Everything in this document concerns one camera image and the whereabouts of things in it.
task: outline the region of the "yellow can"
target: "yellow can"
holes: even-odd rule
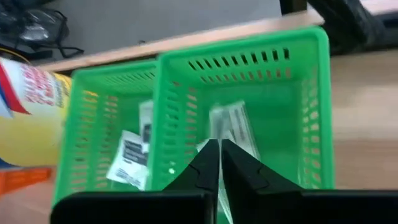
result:
[[[57,164],[69,77],[0,58],[0,169]]]

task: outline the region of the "wire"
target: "wire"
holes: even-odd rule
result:
[[[25,62],[27,62],[28,64],[30,64],[30,61],[27,60],[24,56],[20,55],[19,53],[13,52],[13,51],[8,50],[8,49],[4,49],[4,48],[2,48],[2,47],[0,47],[0,51],[7,52],[7,53],[9,53],[9,54],[12,54],[12,55],[14,55],[14,56],[17,56],[17,57],[23,59],[23,60],[24,60]]]

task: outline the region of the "gray floor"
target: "gray floor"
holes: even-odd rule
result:
[[[86,54],[280,16],[279,0],[57,0],[68,17],[65,44]]]

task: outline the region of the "table surface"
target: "table surface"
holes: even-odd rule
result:
[[[373,13],[397,10],[398,1],[369,2],[368,9]],[[308,26],[321,21],[312,12],[302,12],[281,19],[211,30],[41,68],[70,70],[202,42]],[[334,57],[331,60],[331,80],[336,188],[398,188],[398,50]],[[47,223],[52,192],[53,180],[4,196],[0,199],[1,222]]]

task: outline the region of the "white tag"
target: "white tag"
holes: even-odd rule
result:
[[[129,183],[145,190],[148,153],[142,151],[142,139],[129,131],[123,131],[118,152],[106,174],[106,178],[120,183]]]
[[[142,137],[142,151],[146,153],[149,152],[153,115],[154,102],[152,100],[145,101],[139,105],[139,130]]]
[[[228,105],[226,106],[226,110],[228,110],[229,118],[231,120],[231,132],[235,143],[247,153],[256,159],[259,159],[259,154],[257,153],[254,141],[252,140],[249,121],[246,116],[246,110],[244,109],[244,102],[240,101],[238,103]]]

